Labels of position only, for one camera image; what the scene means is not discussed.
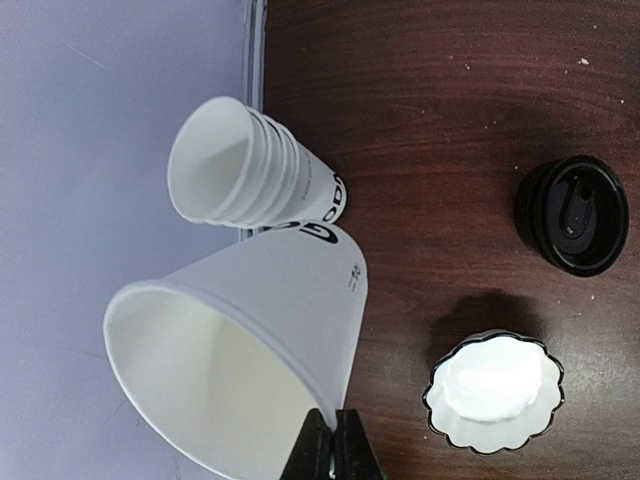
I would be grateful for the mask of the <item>single white paper cup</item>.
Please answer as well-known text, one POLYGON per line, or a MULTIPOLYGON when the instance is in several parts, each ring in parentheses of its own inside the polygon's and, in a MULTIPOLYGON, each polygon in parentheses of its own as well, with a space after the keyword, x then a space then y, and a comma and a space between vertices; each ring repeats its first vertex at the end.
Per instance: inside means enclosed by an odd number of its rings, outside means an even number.
POLYGON ((307 413, 345 403, 368 294, 335 225, 294 221, 111 299, 103 334, 126 397, 227 479, 276 479, 307 413))

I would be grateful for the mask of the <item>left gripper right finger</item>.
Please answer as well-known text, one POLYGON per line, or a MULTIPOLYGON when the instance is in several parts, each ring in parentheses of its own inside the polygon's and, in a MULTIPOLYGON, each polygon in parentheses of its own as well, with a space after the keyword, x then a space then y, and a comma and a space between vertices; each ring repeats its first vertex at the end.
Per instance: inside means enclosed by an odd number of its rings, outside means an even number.
POLYGON ((386 480, 355 409, 336 412, 333 437, 333 472, 337 480, 386 480))

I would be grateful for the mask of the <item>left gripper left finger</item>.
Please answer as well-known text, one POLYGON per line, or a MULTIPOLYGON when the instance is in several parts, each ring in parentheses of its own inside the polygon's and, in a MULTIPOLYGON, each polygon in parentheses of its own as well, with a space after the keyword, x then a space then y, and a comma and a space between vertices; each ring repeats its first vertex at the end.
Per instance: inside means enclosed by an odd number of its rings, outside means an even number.
POLYGON ((332 434, 320 410, 310 410, 280 480, 328 480, 332 458, 332 434))

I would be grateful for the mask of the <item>stack of white paper cups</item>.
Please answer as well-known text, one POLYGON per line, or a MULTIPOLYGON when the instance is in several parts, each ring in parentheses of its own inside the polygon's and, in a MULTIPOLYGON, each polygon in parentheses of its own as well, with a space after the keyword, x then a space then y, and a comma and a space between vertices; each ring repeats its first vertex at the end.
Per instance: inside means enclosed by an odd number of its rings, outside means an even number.
POLYGON ((343 180, 284 125, 224 96, 206 101, 180 128, 167 186, 185 220, 241 229, 334 223, 347 204, 343 180))

